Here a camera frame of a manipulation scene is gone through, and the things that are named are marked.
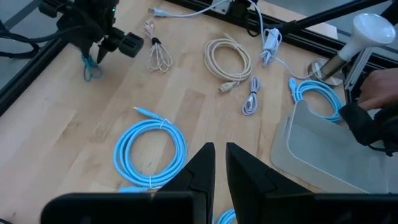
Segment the white bulb desk lamp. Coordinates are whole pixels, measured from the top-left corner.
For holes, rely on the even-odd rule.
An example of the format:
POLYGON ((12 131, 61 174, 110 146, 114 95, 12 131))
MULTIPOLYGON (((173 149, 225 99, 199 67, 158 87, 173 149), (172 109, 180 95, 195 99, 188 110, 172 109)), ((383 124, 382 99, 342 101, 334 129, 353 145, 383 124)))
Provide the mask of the white bulb desk lamp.
POLYGON ((332 58, 316 59, 308 66, 310 78, 330 86, 345 84, 358 54, 368 47, 382 47, 396 39, 394 26, 377 14, 354 17, 350 40, 332 58))

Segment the silver metal bracket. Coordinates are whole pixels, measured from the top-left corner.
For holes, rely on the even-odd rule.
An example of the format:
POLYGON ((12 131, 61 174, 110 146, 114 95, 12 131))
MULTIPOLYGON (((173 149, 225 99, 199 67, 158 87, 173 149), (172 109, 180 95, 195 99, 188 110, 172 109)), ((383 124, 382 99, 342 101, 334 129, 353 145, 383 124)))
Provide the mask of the silver metal bracket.
POLYGON ((362 50, 358 54, 358 56, 356 57, 356 60, 354 61, 353 66, 349 70, 349 73, 346 77, 345 90, 351 91, 354 88, 354 86, 355 86, 356 82, 358 81, 358 78, 359 78, 361 72, 365 68, 372 52, 373 52, 373 48, 368 47, 368 48, 362 50))

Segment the grey plastic bin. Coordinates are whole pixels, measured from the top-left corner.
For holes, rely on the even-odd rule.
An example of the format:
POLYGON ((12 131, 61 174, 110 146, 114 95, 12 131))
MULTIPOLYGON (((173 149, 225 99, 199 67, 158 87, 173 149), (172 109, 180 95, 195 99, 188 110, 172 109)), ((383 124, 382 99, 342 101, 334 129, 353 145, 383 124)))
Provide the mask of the grey plastic bin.
POLYGON ((277 126, 271 162, 327 192, 398 194, 398 153, 356 142, 352 132, 313 114, 301 100, 277 126))

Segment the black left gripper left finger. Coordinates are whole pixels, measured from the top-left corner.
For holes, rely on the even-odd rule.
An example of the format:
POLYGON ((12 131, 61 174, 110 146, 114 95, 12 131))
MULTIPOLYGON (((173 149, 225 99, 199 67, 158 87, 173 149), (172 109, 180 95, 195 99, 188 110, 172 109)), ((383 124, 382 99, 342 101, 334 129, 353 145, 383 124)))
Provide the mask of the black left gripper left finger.
POLYGON ((215 146, 205 143, 167 184, 152 193, 70 193, 51 200, 40 224, 211 224, 215 146))

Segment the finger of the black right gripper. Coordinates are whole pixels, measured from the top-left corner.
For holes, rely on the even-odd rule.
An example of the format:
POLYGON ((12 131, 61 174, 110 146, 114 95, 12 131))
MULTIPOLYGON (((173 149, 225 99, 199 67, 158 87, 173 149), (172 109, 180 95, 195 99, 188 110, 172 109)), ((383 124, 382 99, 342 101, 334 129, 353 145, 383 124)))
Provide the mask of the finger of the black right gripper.
POLYGON ((90 40, 82 40, 81 41, 79 48, 80 48, 82 56, 84 58, 88 58, 90 56, 90 49, 91 49, 92 45, 93 45, 93 43, 90 40))
POLYGON ((96 62, 100 64, 102 60, 105 58, 106 54, 108 53, 108 50, 106 48, 106 39, 102 39, 97 43, 98 46, 98 54, 96 58, 96 62))

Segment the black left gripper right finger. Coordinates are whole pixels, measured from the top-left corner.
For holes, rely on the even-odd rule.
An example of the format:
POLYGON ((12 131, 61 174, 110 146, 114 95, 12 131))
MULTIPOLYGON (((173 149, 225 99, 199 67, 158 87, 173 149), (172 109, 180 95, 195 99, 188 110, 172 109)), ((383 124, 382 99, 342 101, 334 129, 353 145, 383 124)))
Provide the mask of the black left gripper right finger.
POLYGON ((314 193, 233 142, 226 170, 238 224, 398 224, 398 194, 314 193))

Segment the person's hand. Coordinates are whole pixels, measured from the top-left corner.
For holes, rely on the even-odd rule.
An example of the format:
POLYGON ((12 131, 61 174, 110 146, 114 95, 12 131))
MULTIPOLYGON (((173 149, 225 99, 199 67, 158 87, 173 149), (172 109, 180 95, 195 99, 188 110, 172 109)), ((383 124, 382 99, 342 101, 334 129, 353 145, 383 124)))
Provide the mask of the person's hand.
POLYGON ((361 85, 358 105, 365 110, 398 103, 398 68, 375 70, 361 85))

